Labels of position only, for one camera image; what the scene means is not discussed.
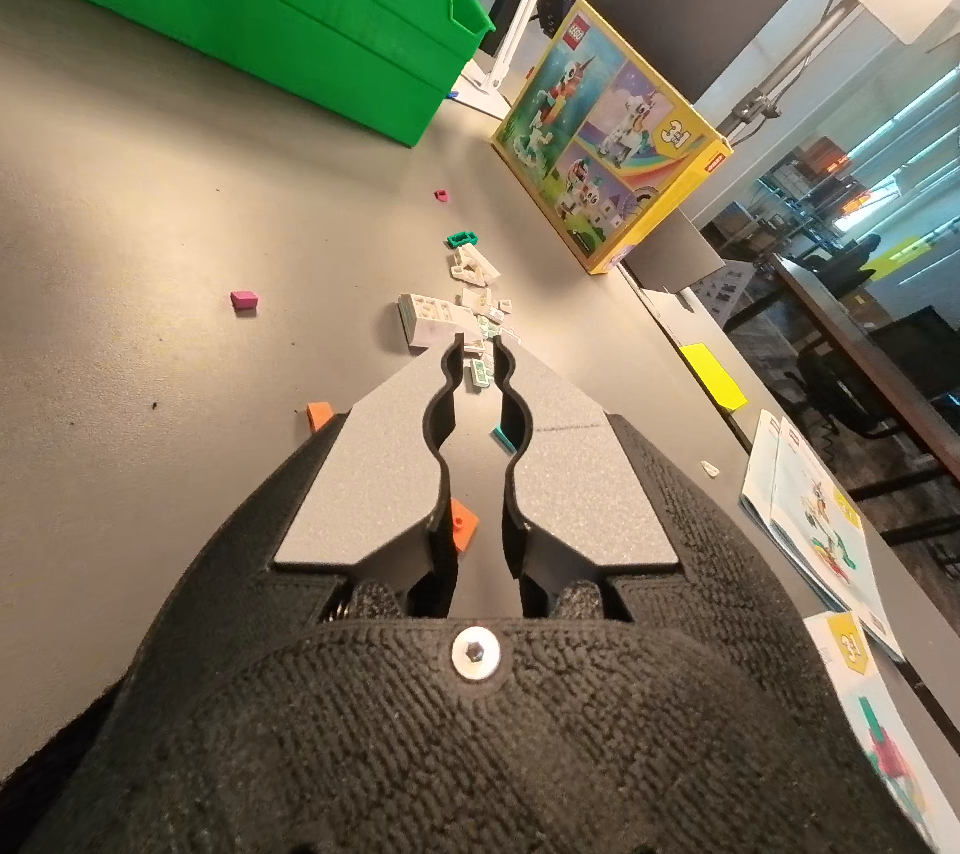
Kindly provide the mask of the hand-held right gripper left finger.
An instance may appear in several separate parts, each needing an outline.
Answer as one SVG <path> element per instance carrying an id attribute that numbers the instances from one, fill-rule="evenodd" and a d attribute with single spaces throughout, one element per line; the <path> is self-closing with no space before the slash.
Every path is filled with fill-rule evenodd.
<path id="1" fill-rule="evenodd" d="M 414 616 L 447 616 L 459 574 L 450 469 L 464 335 L 411 359 L 331 424 L 334 437 L 273 556 L 285 572 L 378 582 Z"/>

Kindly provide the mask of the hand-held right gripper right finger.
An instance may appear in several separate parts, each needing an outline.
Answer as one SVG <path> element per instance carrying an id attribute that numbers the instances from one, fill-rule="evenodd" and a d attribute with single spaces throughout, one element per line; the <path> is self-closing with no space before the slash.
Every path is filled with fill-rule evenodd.
<path id="1" fill-rule="evenodd" d="M 672 575 L 681 562 L 605 408 L 516 339 L 494 341 L 506 470 L 502 542 L 524 616 L 571 584 Z"/>

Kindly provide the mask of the pile of white lego pieces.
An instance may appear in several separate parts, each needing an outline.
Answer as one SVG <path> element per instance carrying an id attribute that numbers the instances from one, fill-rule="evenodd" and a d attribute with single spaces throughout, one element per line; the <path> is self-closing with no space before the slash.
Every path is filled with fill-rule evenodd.
<path id="1" fill-rule="evenodd" d="M 522 335 L 518 329 L 517 302 L 510 297 L 511 291 L 505 286 L 500 272 L 479 249 L 467 245 L 451 250 L 448 268 L 456 287 L 453 301 L 456 305 L 469 309 L 474 315 L 483 339 L 490 342 L 500 338 L 505 342 L 522 344 Z M 504 323 L 498 331 L 482 330 L 478 323 L 477 315 L 488 306 L 497 308 L 505 315 Z"/>

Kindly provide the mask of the large white sloped lego brick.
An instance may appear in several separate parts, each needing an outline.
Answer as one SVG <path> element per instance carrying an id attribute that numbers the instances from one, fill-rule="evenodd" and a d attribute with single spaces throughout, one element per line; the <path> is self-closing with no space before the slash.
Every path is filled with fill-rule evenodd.
<path id="1" fill-rule="evenodd" d="M 467 342 L 479 337 L 479 327 L 468 308 L 450 301 L 403 292 L 397 299 L 407 344 L 414 349 L 427 349 L 457 335 Z"/>

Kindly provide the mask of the lego set box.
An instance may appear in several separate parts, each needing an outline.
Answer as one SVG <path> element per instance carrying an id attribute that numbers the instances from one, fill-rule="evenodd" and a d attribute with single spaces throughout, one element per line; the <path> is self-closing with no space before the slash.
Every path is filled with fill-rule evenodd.
<path id="1" fill-rule="evenodd" d="M 491 144 L 590 275 L 619 266 L 734 152 L 585 0 Z"/>

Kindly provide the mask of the instruction booklet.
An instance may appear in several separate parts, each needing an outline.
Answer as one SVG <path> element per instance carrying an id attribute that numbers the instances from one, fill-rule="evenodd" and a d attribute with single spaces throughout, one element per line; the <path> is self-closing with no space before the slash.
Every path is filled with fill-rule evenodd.
<path id="1" fill-rule="evenodd" d="M 883 606 L 863 521 L 787 418 L 778 422 L 772 532 L 824 602 L 858 620 L 896 661 L 906 656 Z"/>
<path id="2" fill-rule="evenodd" d="M 959 821 L 888 692 L 858 619 L 804 619 L 846 719 L 871 767 L 931 852 L 959 851 Z"/>
<path id="3" fill-rule="evenodd" d="M 777 467 L 781 420 L 770 411 L 763 409 L 759 414 L 758 425 L 751 446 L 749 463 L 740 495 L 740 505 L 750 518 L 778 548 L 784 558 L 796 569 L 814 590 L 826 608 L 841 612 L 847 608 L 834 591 L 823 583 L 822 578 L 814 574 L 807 563 L 793 548 L 789 538 L 780 532 L 772 521 L 774 480 Z"/>

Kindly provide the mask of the yellow sticky note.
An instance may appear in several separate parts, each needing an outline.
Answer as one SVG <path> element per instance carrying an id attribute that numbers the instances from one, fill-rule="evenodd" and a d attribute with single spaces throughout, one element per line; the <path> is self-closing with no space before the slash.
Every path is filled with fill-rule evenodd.
<path id="1" fill-rule="evenodd" d="M 706 344 L 683 345 L 679 353 L 719 409 L 733 414 L 748 405 L 743 389 Z"/>

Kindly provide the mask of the grey desk panel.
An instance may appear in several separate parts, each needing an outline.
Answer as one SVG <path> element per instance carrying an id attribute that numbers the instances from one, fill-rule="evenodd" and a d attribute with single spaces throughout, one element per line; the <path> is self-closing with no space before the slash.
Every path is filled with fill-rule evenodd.
<path id="1" fill-rule="evenodd" d="M 724 268 L 725 260 L 680 209 L 671 212 L 622 262 L 623 271 L 642 290 L 671 296 Z"/>

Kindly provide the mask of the dark wooden desk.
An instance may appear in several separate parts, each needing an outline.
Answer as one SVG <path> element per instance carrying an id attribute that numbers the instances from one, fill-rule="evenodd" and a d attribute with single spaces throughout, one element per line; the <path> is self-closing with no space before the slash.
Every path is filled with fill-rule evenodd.
<path id="1" fill-rule="evenodd" d="M 895 422 L 930 454 L 943 475 L 958 484 L 958 433 L 813 273 L 779 255 L 773 256 L 772 269 L 788 296 L 830 346 L 882 397 Z"/>

